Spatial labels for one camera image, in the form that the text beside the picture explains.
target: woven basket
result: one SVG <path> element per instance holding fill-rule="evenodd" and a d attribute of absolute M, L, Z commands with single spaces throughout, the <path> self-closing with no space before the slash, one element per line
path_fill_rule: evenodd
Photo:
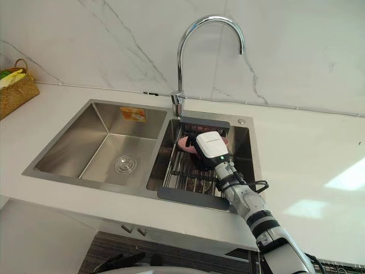
<path fill-rule="evenodd" d="M 25 68 L 17 67 L 19 61 L 24 62 Z M 26 73 L 25 77 L 0 89 L 0 120 L 39 94 L 32 76 L 28 73 L 28 65 L 24 59 L 18 59 L 14 67 L 8 71 L 15 72 L 20 69 Z"/>

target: label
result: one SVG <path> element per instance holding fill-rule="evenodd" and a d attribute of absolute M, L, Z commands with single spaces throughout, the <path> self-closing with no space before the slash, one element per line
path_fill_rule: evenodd
<path fill-rule="evenodd" d="M 119 110 L 123 114 L 125 120 L 146 122 L 146 114 L 144 109 L 135 107 L 119 107 Z"/>

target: cabinet handle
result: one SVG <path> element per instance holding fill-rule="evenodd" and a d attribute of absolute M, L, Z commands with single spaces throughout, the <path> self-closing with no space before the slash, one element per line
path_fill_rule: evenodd
<path fill-rule="evenodd" d="M 125 226 L 124 224 L 121 225 L 122 229 L 124 229 L 125 231 L 127 231 L 128 233 L 132 233 L 133 231 L 133 227 L 132 228 L 128 228 L 127 226 Z"/>
<path fill-rule="evenodd" d="M 141 228 L 138 228 L 137 231 L 143 235 L 143 236 L 146 236 L 147 235 L 147 229 L 141 229 Z"/>

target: green vegetable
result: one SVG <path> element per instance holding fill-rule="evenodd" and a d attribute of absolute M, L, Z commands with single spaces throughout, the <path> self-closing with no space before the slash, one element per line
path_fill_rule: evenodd
<path fill-rule="evenodd" d="M 9 70 L 5 70 L 2 73 L 0 73 L 0 80 L 4 77 L 7 77 L 11 72 Z"/>

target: faucet spout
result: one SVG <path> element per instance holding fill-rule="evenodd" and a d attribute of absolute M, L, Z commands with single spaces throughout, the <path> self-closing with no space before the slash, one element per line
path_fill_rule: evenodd
<path fill-rule="evenodd" d="M 237 34 L 238 43 L 239 43 L 239 48 L 238 48 L 239 54 L 242 55 L 245 53 L 245 50 L 246 50 L 245 37 L 242 33 L 240 26 L 234 20 L 232 20 L 228 17 L 225 17 L 224 15 L 217 14 L 217 15 L 207 15 L 207 16 L 204 16 L 204 17 L 198 19 L 197 21 L 193 22 L 182 35 L 180 43 L 179 43 L 179 48 L 177 50 L 177 77 L 178 77 L 178 81 L 179 81 L 179 89 L 177 90 L 177 92 L 175 92 L 171 95 L 171 98 L 172 98 L 172 103 L 174 106 L 175 115 L 178 117 L 181 117 L 181 114 L 182 114 L 181 112 L 183 110 L 182 98 L 184 97 L 184 90 L 183 90 L 183 80 L 182 80 L 183 79 L 183 72 L 182 72 L 183 63 L 182 62 L 183 62 L 183 52 L 185 49 L 186 42 L 197 28 L 199 28 L 207 23 L 214 23 L 214 22 L 222 23 L 224 25 L 229 26 Z"/>

